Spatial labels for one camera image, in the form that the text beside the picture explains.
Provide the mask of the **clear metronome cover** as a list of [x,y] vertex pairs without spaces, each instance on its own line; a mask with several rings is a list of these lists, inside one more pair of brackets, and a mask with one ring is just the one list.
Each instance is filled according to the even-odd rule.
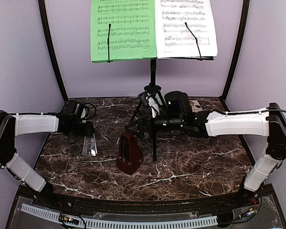
[[82,155],[83,156],[97,156],[97,145],[95,135],[85,136],[83,142]]

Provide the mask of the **brown wooden metronome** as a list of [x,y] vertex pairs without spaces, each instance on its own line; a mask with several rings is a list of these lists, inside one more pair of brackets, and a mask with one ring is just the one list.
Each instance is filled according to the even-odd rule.
[[124,173],[133,175],[143,163],[143,153],[134,136],[124,131],[120,137],[116,166]]

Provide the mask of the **black music stand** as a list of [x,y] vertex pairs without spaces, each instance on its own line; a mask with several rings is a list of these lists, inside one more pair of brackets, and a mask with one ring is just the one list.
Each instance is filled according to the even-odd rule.
[[[193,34],[193,32],[190,30],[190,28],[188,27],[187,22],[184,22],[185,27],[187,28],[187,30],[192,34],[192,36],[195,39],[197,48],[198,48],[198,52],[199,52],[199,60],[202,61],[202,56],[201,56],[201,51],[199,48],[199,44],[198,44],[198,39],[197,37]],[[108,29],[108,37],[107,37],[107,48],[108,48],[108,63],[110,63],[110,31],[111,31],[111,23],[109,23],[109,29]],[[151,111],[151,116],[152,118],[156,118],[156,116],[160,113],[160,111],[158,111],[156,108],[158,107],[159,109],[159,102],[158,99],[156,98],[156,95],[159,95],[160,100],[163,103],[164,106],[164,110],[166,110],[166,103],[164,101],[164,98],[161,95],[161,87],[156,85],[156,63],[157,60],[155,58],[150,60],[150,71],[151,71],[151,79],[150,79],[150,83],[144,87],[144,93],[142,93],[142,95],[139,95],[139,99],[140,102],[132,116],[132,119],[130,122],[132,122],[132,120],[136,117],[136,114],[139,113],[140,107],[143,105],[145,108],[148,108]],[[151,128],[152,128],[152,138],[153,138],[153,161],[157,161],[157,154],[156,154],[156,130],[154,129],[153,126],[153,121],[151,123]]]

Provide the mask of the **green sheet music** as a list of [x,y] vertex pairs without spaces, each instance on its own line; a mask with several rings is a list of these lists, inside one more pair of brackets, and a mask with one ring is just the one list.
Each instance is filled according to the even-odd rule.
[[156,58],[153,0],[91,1],[91,62]]

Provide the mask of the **white sheet music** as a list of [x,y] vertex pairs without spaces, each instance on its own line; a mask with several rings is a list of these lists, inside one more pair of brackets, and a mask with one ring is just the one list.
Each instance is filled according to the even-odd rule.
[[209,0],[156,0],[157,58],[206,58],[218,55]]

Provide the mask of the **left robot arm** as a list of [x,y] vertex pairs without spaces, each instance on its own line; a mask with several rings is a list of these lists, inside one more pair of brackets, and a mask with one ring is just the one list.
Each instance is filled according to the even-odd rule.
[[0,110],[0,168],[7,169],[21,182],[39,193],[47,208],[54,208],[58,198],[53,186],[37,173],[17,152],[15,137],[37,133],[61,133],[93,137],[95,130],[87,104],[68,100],[58,113],[7,113]]

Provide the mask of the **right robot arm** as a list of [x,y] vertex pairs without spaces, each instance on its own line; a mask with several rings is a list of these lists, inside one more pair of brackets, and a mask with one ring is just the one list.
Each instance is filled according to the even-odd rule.
[[220,135],[258,135],[267,137],[267,147],[254,167],[245,176],[242,190],[234,195],[234,203],[244,207],[252,199],[252,192],[259,189],[271,172],[286,159],[286,111],[276,103],[251,111],[193,112],[188,95],[173,91],[161,97],[159,102],[146,92],[139,94],[140,104],[150,113],[132,119],[125,129],[143,138],[145,133],[154,137],[157,132],[178,131],[196,138]]

